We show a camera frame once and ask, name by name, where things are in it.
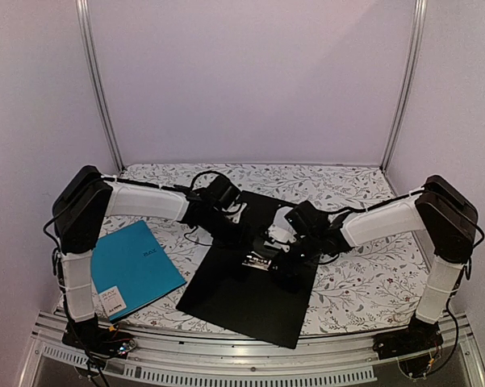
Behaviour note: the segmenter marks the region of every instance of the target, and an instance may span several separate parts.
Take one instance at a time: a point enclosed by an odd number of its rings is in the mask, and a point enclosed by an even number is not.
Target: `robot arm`
[[[58,276],[73,336],[80,336],[68,338],[67,343],[77,346],[85,338],[93,352],[120,352],[111,346],[102,348],[104,339],[94,340],[103,333],[98,331],[91,299],[90,260],[106,216],[167,218],[201,227],[223,243],[253,247],[259,235],[244,223],[243,215],[240,220],[239,209],[244,203],[235,205],[239,194],[223,175],[205,188],[193,189],[106,177],[95,167],[84,167],[52,208],[60,245]],[[427,230],[437,258],[413,320],[422,326],[434,326],[455,291],[463,265],[470,259],[477,218],[477,210],[437,176],[430,177],[410,195],[369,209],[345,210],[332,221],[328,212],[302,202],[278,210],[267,231],[265,241],[278,252],[271,259],[270,271],[294,272],[295,264],[321,253],[336,256],[377,238]]]

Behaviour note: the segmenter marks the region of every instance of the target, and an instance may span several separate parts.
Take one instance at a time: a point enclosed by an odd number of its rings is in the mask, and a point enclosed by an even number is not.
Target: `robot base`
[[[442,344],[443,337],[437,323],[428,324],[413,317],[405,329],[376,335],[373,350],[382,360],[427,351]]]
[[[83,322],[68,322],[62,342],[77,349],[85,350],[86,347],[93,355],[103,359],[126,359],[136,347],[133,336],[127,332],[99,327],[97,315]]]

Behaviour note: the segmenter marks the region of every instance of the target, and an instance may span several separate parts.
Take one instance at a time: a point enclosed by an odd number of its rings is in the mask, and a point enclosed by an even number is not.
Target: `black mount bracket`
[[[382,360],[427,351],[442,344],[443,337],[437,323],[428,324],[413,317],[407,328],[376,335],[373,350]]]

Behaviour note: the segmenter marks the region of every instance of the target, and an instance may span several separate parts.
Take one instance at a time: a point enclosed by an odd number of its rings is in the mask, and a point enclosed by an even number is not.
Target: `blue folder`
[[[112,323],[185,284],[144,221],[98,240],[91,276]]]

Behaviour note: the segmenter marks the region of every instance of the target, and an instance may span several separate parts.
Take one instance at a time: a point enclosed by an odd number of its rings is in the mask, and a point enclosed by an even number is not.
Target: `sticker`
[[[271,260],[260,256],[246,256],[242,264],[244,266],[249,266],[250,268],[259,268],[260,270],[269,271]]]
[[[104,306],[107,317],[111,317],[113,314],[117,314],[128,307],[123,301],[122,294],[120,294],[117,286],[104,290],[98,296],[102,306]]]

